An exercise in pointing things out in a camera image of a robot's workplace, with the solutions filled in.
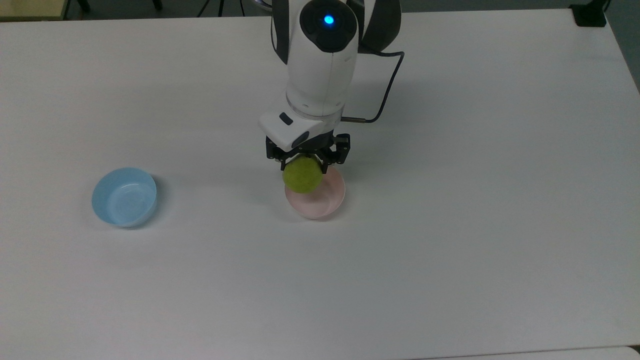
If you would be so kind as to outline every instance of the pink bowl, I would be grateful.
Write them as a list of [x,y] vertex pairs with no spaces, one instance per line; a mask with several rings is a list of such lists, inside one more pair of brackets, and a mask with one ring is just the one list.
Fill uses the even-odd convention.
[[310,193],[296,193],[285,186],[289,204],[305,218],[315,220],[333,213],[344,200],[344,180],[335,167],[329,167],[320,185]]

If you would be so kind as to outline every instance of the black cable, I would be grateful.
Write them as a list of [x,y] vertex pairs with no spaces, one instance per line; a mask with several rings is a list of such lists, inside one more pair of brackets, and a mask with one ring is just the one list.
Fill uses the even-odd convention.
[[207,1],[204,3],[204,6],[202,7],[202,9],[200,9],[200,12],[198,13],[198,16],[196,16],[196,17],[200,17],[200,16],[202,15],[202,13],[204,12],[205,8],[206,8],[206,7],[207,7],[207,5],[209,4],[209,1],[210,1],[210,0],[207,0]]
[[225,7],[225,0],[220,0],[220,6],[218,7],[218,17],[222,17],[222,9]]
[[371,49],[370,47],[364,44],[360,44],[360,45],[363,48],[367,49],[367,51],[369,51],[371,54],[376,56],[382,56],[384,58],[400,56],[400,59],[398,59],[398,63],[396,64],[396,68],[394,69],[393,74],[391,74],[391,78],[389,79],[389,84],[387,85],[387,90],[385,91],[385,96],[382,98],[382,103],[380,104],[380,109],[378,110],[378,113],[376,114],[376,116],[373,119],[365,119],[362,117],[342,117],[341,118],[341,121],[344,121],[344,122],[360,122],[360,123],[369,124],[371,122],[376,121],[382,114],[382,110],[384,110],[385,108],[385,104],[387,103],[387,97],[389,96],[389,92],[391,91],[391,85],[393,85],[398,69],[400,69],[400,64],[402,64],[402,60],[404,59],[404,51],[398,51],[396,53],[381,53],[379,51],[375,51],[374,49]]

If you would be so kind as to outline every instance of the yellow-green ball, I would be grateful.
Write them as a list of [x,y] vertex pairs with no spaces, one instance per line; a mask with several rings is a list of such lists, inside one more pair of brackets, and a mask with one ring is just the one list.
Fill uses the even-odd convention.
[[284,168],[282,180],[293,192],[310,193],[320,185],[322,170],[314,157],[298,156]]

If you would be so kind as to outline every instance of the white table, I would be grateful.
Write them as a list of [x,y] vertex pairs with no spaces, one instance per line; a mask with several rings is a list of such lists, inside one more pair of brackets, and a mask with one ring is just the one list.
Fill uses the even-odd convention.
[[[348,196],[286,203],[269,19],[0,24],[0,357],[383,360],[640,343],[640,97],[569,10],[413,13]],[[358,59],[373,115],[391,59]],[[92,213],[137,166],[143,229]]]
[[612,347],[470,356],[464,360],[640,360],[640,355],[628,347]]

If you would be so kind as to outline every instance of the black button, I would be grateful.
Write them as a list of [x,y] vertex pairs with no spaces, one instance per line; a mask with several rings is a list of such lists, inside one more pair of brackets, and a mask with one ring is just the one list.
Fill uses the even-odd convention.
[[293,120],[291,120],[291,118],[288,117],[287,114],[285,114],[285,113],[281,113],[280,114],[280,120],[282,120],[282,122],[287,124],[287,125],[293,124]]

